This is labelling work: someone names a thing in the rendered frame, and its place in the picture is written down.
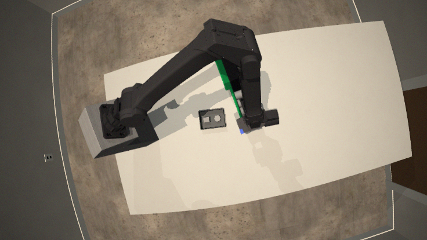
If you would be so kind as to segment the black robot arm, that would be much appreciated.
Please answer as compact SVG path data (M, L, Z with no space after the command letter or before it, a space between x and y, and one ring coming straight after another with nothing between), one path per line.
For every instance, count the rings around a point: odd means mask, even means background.
M99 107L103 137L127 136L126 127L144 124L147 112L162 97L210 63L222 58L236 64L243 97L243 120L251 129L279 124L277 110L262 110L260 67L262 56L254 32L221 20L209 19L204 29L178 54L164 64L145 83L122 90L114 104ZM242 68L242 70L241 70ZM244 106L243 106L244 102ZM121 110L120 110L121 108Z

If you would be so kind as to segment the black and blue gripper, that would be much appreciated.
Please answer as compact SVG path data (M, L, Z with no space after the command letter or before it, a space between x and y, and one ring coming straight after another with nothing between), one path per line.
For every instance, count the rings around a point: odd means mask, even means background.
M236 121L237 121L237 124L238 124L238 127L239 127L239 130L240 130L240 133L241 133L241 134L246 133L246 132L249 132L249 131L251 131L251 130L254 130L254 129L250 129L250 128L245 124L245 122L244 122L244 120L243 120L243 117L241 117L241 118L239 118L239 119L236 119Z

